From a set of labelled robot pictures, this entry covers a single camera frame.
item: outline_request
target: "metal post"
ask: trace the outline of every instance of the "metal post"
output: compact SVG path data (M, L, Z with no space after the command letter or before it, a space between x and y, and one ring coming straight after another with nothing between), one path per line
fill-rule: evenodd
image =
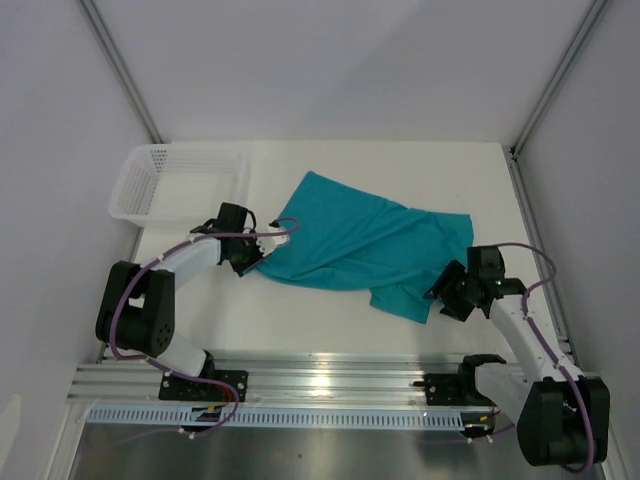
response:
M98 40L98 44L107 58L109 65L111 65L133 111L147 131L149 139L152 143L164 143L95 2L93 0L76 0L76 3L84 14L89 28L91 28L91 31Z
M522 129L520 135L518 135L518 139L512 148L512 153L516 160L540 123L540 120L542 120L542 117L555 100L558 92L568 78L569 73L575 66L582 52L585 50L593 32L596 30L600 21L604 18L604 14L612 2L613 0L594 0L592 2L591 7L582 19L573 40L571 40L569 47L564 53L560 64L545 87L540 100L538 100L538 103L529 116L529 119L527 120L527 123Z

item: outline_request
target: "gray floor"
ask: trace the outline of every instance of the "gray floor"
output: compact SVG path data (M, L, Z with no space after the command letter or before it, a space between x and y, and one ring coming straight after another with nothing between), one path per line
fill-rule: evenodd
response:
M561 479L530 467L515 434L493 444L440 444L457 434L406 431L223 428L189 441L158 434L101 448L150 427L90 425L73 480L130 479Z

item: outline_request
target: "plastic laundry basket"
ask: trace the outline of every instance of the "plastic laundry basket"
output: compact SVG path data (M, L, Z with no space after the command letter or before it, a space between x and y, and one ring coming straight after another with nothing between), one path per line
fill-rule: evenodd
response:
M142 145L120 170L109 214L141 227L195 227L222 202L246 203L249 170L240 149Z

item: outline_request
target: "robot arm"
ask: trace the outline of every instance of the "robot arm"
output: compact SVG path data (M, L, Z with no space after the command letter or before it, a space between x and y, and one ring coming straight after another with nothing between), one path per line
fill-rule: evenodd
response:
M467 250L468 269L451 262L425 296L444 303L442 313L460 321L480 308L502 332L518 364L495 355L465 357L458 384L467 398L489 399L517 424L520 448L532 465L585 463L587 432L577 385L591 426L594 462L607 456L609 391L600 378L587 378L562 353L549 321L523 311L525 288L505 278L504 260L495 246Z
M246 208L223 203L218 217L191 231L191 245L162 259L144 274L132 291L120 315L116 330L119 349L140 352L157 359L171 370L191 377L210 376L203 373L213 369L211 354L191 344L175 332L175 292L202 271L225 260L243 276L273 251L288 242L279 225L272 223L265 230L275 236L264 238L201 238L212 233L242 233L248 216ZM116 306L131 279L141 265L118 262L109 273L98 320L96 336L109 342L109 331Z

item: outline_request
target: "teal cloth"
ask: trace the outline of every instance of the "teal cloth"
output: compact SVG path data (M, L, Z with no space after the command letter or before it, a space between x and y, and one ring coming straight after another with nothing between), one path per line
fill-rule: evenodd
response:
M300 230L258 269L272 280L327 290L371 290L370 304L426 323L422 296L453 259L466 262L471 217L406 208L314 172L282 217Z

